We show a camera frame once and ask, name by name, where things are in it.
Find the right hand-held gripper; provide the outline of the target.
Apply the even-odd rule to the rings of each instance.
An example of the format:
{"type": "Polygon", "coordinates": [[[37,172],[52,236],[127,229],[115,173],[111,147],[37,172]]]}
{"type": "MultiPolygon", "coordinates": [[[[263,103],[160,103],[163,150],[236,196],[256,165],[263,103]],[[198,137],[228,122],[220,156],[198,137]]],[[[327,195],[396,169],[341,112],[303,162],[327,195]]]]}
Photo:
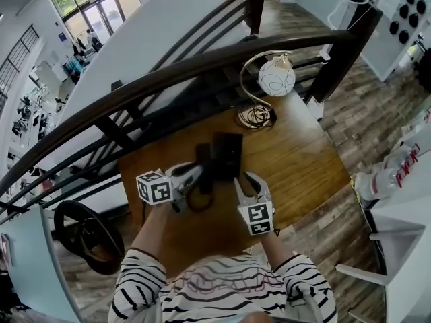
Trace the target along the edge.
{"type": "Polygon", "coordinates": [[[255,191],[257,201],[251,203],[251,197],[245,195],[238,178],[234,178],[238,212],[252,236],[266,234],[273,230],[274,216],[269,187],[266,181],[255,173],[245,172],[244,175],[255,191]]]}

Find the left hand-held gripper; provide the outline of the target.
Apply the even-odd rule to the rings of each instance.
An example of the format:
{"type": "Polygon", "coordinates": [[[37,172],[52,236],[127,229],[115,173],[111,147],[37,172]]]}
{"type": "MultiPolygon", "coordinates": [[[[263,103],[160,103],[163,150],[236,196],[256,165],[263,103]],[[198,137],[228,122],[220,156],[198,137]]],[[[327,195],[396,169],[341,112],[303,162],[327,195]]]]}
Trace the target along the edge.
{"type": "Polygon", "coordinates": [[[170,203],[180,213],[187,207],[186,198],[199,188],[201,173],[202,166],[196,161],[176,164],[165,172],[146,172],[136,177],[139,198],[153,206],[170,203]]]}

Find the person's left forearm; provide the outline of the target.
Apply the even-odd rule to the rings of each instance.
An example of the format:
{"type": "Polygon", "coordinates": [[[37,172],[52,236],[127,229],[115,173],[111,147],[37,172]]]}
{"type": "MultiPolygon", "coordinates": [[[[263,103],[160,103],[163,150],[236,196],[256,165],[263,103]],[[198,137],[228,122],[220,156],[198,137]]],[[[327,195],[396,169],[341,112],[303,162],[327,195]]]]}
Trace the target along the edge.
{"type": "Polygon", "coordinates": [[[168,218],[174,213],[171,203],[151,207],[150,213],[131,244],[132,250],[158,258],[168,218]]]}

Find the person's right forearm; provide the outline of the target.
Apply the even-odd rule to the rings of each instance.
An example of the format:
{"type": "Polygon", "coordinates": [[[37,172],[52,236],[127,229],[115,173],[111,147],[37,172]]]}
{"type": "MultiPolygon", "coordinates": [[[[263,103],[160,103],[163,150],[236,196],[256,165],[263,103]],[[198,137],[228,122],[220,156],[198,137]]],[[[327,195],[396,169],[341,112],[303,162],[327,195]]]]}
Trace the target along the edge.
{"type": "Polygon", "coordinates": [[[292,250],[274,231],[259,236],[259,241],[273,270],[279,268],[285,261],[294,256],[292,250]]]}

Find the black rectangular box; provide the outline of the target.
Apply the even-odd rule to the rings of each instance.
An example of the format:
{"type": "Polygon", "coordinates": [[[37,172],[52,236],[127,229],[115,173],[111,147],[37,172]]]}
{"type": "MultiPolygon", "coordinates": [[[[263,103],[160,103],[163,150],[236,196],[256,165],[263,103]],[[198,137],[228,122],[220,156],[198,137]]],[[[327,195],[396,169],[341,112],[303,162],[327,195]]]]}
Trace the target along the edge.
{"type": "Polygon", "coordinates": [[[218,181],[231,182],[239,177],[243,134],[216,132],[213,136],[213,175],[218,181]]]}

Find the yellow black hazard tape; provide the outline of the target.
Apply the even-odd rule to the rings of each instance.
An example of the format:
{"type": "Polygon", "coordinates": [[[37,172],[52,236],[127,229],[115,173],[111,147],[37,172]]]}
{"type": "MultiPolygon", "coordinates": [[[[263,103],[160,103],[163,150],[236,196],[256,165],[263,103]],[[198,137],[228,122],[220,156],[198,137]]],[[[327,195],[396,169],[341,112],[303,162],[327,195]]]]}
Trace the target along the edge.
{"type": "Polygon", "coordinates": [[[358,194],[358,192],[357,192],[357,190],[355,188],[355,177],[350,177],[350,186],[351,186],[351,188],[352,188],[352,190],[354,192],[355,198],[356,198],[356,200],[357,200],[360,208],[363,209],[360,195],[358,194]]]}

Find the black white striped shirt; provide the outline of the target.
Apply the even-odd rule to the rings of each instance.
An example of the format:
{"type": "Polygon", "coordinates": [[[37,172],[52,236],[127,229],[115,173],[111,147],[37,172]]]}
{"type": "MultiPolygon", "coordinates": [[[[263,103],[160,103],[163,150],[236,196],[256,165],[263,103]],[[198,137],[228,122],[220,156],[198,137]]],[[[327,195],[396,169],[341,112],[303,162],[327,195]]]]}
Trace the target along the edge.
{"type": "Polygon", "coordinates": [[[136,248],[121,263],[108,323],[210,323],[252,312],[337,323],[332,289],[305,255],[274,270],[249,254],[211,256],[169,280],[154,256],[136,248]]]}

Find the white globe desk lamp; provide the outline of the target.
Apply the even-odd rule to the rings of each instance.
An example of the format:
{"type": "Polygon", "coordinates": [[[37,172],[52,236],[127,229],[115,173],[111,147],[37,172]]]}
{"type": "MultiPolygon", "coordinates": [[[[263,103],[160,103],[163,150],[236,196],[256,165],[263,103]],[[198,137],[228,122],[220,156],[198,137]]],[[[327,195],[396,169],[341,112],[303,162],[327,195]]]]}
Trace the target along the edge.
{"type": "Polygon", "coordinates": [[[277,120],[274,108],[269,102],[258,98],[257,94],[245,87],[244,72],[256,60],[270,56],[257,73],[257,84],[265,94],[271,97],[282,97],[290,93],[296,84],[296,74],[289,59],[287,50],[268,50],[251,57],[240,70],[239,82],[243,92],[251,99],[250,108],[238,111],[239,123],[251,130],[272,127],[277,120]]]}

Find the clear plastic water jug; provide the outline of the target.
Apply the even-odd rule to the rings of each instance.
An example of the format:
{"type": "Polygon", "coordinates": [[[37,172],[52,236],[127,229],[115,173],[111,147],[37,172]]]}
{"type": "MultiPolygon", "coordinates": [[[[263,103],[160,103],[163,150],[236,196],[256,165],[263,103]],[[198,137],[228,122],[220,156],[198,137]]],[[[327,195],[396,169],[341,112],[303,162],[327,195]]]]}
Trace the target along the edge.
{"type": "Polygon", "coordinates": [[[402,188],[402,182],[418,162],[420,147],[403,144],[380,163],[374,164],[369,173],[355,176],[355,188],[365,201],[385,199],[402,188]]]}

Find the white desk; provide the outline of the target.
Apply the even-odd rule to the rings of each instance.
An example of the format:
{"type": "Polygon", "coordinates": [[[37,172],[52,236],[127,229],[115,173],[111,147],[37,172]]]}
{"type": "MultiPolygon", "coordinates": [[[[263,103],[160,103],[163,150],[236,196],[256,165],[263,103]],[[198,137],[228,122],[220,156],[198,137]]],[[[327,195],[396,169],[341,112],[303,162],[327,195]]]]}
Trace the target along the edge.
{"type": "Polygon", "coordinates": [[[385,275],[338,264],[345,275],[385,289],[386,322],[401,323],[431,283],[431,194],[395,194],[371,209],[380,243],[385,275]]]}

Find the pale blue partition panel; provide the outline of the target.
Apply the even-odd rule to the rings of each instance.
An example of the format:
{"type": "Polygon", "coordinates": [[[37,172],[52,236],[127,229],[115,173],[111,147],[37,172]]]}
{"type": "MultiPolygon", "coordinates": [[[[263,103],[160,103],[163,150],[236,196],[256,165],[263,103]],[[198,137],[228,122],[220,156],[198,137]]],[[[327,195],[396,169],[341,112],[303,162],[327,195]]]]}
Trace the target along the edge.
{"type": "Polygon", "coordinates": [[[81,323],[79,308],[61,270],[48,219],[33,208],[0,225],[7,237],[7,269],[20,301],[58,320],[81,323]]]}

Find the red book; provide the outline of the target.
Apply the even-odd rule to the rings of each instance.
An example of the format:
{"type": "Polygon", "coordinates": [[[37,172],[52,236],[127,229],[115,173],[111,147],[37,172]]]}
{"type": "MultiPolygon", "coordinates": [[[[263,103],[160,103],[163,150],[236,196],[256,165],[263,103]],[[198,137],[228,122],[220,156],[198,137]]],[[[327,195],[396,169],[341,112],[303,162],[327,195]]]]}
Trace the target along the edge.
{"type": "Polygon", "coordinates": [[[1,257],[7,267],[13,266],[11,242],[7,234],[0,234],[1,257]]]}

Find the thick dark wooden post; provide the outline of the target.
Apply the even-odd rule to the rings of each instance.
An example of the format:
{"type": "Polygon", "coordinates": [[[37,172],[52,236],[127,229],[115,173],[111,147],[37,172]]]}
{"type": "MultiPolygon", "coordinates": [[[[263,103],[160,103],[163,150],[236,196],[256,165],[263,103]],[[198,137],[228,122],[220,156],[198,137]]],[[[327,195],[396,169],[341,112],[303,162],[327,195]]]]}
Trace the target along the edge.
{"type": "Polygon", "coordinates": [[[359,57],[382,15],[383,13],[370,3],[357,6],[347,27],[347,32],[353,39],[333,43],[329,51],[330,60],[321,67],[304,96],[306,103],[310,102],[311,98],[322,103],[331,96],[359,57]]]}

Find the slim dark wooden post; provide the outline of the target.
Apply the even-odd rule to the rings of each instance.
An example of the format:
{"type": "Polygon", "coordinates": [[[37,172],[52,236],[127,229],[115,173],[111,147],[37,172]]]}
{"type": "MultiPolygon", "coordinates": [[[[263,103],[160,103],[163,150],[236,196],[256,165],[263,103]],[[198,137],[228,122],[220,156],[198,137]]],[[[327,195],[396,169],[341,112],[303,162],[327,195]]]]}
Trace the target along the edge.
{"type": "Polygon", "coordinates": [[[258,34],[260,25],[261,25],[261,17],[263,13],[263,4],[264,0],[247,0],[248,4],[245,9],[246,19],[245,22],[247,26],[250,28],[250,34],[258,34]]]}

